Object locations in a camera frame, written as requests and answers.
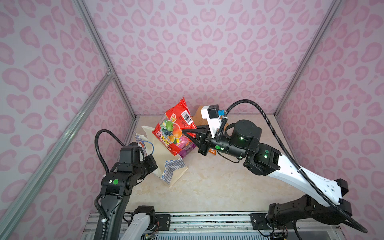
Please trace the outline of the purple grape snack bag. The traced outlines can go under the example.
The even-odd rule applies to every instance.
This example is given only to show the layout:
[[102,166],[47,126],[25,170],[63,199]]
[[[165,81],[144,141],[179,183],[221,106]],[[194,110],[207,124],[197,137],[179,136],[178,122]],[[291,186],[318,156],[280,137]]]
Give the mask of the purple grape snack bag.
[[184,159],[191,151],[195,149],[196,145],[192,142],[189,142],[186,144],[181,151],[179,152],[179,155],[182,159]]

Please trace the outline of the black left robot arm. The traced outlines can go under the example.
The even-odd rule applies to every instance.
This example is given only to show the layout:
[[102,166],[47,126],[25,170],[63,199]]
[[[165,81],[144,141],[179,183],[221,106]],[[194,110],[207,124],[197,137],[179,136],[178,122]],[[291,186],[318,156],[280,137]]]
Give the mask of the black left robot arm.
[[109,172],[101,182],[101,192],[94,201],[99,212],[95,240],[117,240],[127,204],[139,180],[158,168],[152,155],[144,155],[137,143],[124,146],[116,170]]

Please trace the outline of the red fruit candy bag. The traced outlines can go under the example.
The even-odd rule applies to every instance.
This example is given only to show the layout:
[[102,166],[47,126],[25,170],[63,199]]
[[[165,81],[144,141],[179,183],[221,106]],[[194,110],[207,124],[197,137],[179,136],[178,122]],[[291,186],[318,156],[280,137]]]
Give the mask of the red fruit candy bag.
[[183,130],[196,127],[185,99],[181,99],[165,112],[152,133],[175,156],[190,142],[183,136]]

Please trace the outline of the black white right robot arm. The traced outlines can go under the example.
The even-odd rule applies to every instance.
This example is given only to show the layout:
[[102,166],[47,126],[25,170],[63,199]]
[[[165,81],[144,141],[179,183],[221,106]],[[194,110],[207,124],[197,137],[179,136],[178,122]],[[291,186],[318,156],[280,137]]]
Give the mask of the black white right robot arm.
[[305,180],[287,156],[277,149],[260,143],[262,129],[253,122],[240,120],[228,126],[231,136],[224,134],[220,140],[213,138],[207,125],[183,130],[183,134],[206,155],[210,149],[243,161],[243,165],[257,176],[267,176],[283,181],[302,191],[304,196],[283,204],[270,204],[267,221],[287,224],[302,219],[314,219],[326,225],[339,225],[346,220],[330,206]]

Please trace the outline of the white blue checkered paper bag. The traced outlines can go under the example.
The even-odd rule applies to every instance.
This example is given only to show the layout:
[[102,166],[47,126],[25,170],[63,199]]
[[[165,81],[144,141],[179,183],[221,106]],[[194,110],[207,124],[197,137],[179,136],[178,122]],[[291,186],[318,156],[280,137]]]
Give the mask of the white blue checkered paper bag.
[[153,135],[154,128],[142,126],[145,135],[135,133],[136,142],[143,148],[145,157],[152,155],[158,168],[154,174],[168,187],[172,187],[189,169],[183,158],[175,156]]

